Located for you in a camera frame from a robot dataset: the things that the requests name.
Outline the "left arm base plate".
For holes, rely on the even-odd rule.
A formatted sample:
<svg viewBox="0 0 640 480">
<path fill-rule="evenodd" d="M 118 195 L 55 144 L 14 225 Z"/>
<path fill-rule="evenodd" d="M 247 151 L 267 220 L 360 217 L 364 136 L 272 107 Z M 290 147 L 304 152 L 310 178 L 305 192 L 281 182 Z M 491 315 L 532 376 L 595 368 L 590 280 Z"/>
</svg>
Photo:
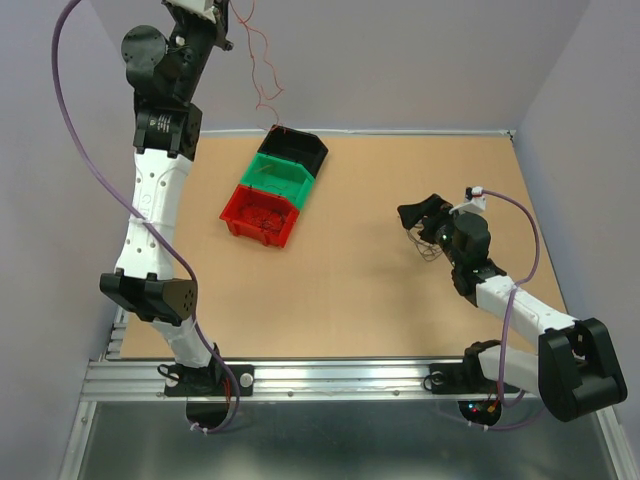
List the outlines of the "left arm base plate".
<svg viewBox="0 0 640 480">
<path fill-rule="evenodd" d="M 240 396 L 252 396 L 254 367 L 249 364 L 231 365 L 231 372 L 238 384 Z M 184 367 L 179 364 L 160 364 L 157 373 L 165 381 L 164 395 L 173 398 L 234 396 L 231 375 L 218 364 L 214 370 Z"/>
</svg>

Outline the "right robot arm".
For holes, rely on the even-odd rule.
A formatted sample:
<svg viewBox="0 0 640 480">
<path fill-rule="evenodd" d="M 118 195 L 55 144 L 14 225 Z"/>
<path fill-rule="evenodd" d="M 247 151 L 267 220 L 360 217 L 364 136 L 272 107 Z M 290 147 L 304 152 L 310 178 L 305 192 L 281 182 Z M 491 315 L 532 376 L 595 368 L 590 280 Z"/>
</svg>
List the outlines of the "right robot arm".
<svg viewBox="0 0 640 480">
<path fill-rule="evenodd" d="M 482 215 L 491 194 L 470 187 L 459 205 L 433 194 L 397 209 L 406 231 L 417 229 L 420 243 L 447 258 L 457 293 L 503 323 L 500 339 L 473 343 L 458 363 L 432 365 L 424 388 L 441 395 L 495 392 L 489 404 L 460 407 L 468 422 L 487 429 L 508 406 L 510 388 L 537 396 L 562 422 L 624 402 L 628 388 L 605 324 L 545 304 L 491 259 Z"/>
</svg>

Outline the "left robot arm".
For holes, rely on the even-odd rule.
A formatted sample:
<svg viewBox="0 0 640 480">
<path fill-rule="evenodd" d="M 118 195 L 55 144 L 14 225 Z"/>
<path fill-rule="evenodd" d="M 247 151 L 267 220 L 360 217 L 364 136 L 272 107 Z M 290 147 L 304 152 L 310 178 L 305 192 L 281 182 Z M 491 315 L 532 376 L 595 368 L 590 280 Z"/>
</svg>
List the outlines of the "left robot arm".
<svg viewBox="0 0 640 480">
<path fill-rule="evenodd" d="M 182 189 L 193 166 L 202 112 L 193 103 L 214 48 L 230 51 L 226 1 L 167 1 L 170 36 L 140 25 L 121 43 L 126 79 L 134 91 L 135 185 L 120 256 L 100 290 L 148 322 L 170 346 L 174 362 L 159 367 L 172 396 L 215 392 L 225 375 L 216 344 L 196 321 L 198 286 L 174 275 L 171 252 Z"/>
</svg>

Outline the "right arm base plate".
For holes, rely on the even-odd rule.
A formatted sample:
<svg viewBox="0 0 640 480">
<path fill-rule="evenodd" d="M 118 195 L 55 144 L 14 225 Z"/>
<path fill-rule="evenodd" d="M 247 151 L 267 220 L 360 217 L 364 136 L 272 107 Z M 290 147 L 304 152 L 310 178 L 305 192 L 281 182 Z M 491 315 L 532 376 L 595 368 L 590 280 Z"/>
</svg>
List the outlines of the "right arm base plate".
<svg viewBox="0 0 640 480">
<path fill-rule="evenodd" d="M 483 376 L 479 367 L 460 363 L 432 363 L 423 387 L 436 395 L 497 394 L 495 380 Z"/>
</svg>

